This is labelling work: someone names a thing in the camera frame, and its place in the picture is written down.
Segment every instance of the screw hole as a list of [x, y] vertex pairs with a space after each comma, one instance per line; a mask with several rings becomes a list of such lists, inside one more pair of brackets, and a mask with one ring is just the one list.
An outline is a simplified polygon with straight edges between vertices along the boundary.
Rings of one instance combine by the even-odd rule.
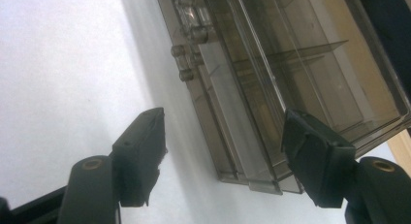
[[82, 164], [84, 170], [94, 170], [99, 168], [103, 164], [101, 159], [90, 159]]
[[393, 165], [380, 161], [380, 160], [374, 160], [372, 162], [372, 166], [374, 166], [374, 168], [377, 168], [387, 173], [392, 173], [393, 171], [395, 171], [395, 168]]

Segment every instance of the clear plastic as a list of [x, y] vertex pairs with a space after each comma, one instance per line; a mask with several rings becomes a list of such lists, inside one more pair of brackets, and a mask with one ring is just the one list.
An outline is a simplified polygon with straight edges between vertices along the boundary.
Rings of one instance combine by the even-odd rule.
[[377, 63], [384, 53], [344, 0], [159, 2], [223, 181], [302, 192], [281, 152], [287, 108], [313, 114], [358, 155], [409, 123], [390, 63]]

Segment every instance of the white surface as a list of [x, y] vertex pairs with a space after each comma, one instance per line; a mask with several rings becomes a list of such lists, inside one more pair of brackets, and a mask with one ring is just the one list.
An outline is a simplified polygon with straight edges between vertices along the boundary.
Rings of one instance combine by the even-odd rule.
[[156, 0], [0, 0], [0, 194], [12, 208], [109, 154], [142, 111], [162, 106], [167, 148], [149, 208], [123, 223], [345, 223], [306, 195], [221, 183]]

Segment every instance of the gray plastic container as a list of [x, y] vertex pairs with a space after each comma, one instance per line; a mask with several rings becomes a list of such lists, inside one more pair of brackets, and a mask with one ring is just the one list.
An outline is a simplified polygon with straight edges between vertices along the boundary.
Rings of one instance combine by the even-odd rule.
[[345, 2], [159, 0], [222, 181], [303, 191], [281, 152], [287, 108], [316, 116], [357, 156], [410, 125], [410, 103], [367, 16]]

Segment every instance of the clamp jaw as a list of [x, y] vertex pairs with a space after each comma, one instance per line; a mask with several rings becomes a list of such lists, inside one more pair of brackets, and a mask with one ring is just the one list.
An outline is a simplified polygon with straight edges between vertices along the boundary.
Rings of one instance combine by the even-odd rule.
[[411, 179], [397, 164], [355, 160], [356, 149], [314, 116], [286, 111], [282, 138], [290, 169], [321, 208], [341, 208], [347, 223], [411, 223]]
[[73, 166], [66, 187], [14, 210], [0, 199], [1, 223], [121, 223], [122, 207], [148, 205], [167, 153], [163, 108], [141, 113], [112, 146]]

